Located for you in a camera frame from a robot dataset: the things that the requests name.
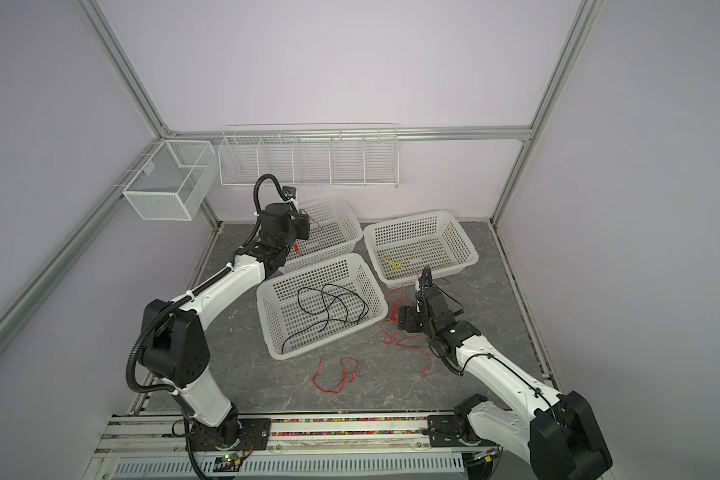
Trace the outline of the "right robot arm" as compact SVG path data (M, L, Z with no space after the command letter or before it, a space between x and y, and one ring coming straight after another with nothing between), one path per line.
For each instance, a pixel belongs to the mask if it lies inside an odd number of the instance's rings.
M563 394L534 378L503 355L480 330L450 309L451 296L424 268L416 282L416 303L399 310L398 327L422 333L445 367L471 374L504 403L475 394L454 410L460 440L490 441L523 459L539 479L599 479L613 458L589 402Z

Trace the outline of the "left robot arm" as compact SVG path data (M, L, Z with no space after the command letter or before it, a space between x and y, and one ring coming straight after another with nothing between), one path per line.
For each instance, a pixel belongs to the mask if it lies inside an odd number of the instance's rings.
M202 284L170 301L145 307L142 327L125 367L135 393L168 393L186 423L212 438L218 448L235 447L242 435L239 413L221 391L209 367L206 331L244 293L284 266L310 222L300 212L297 191L263 174L253 187L256 221L232 259Z

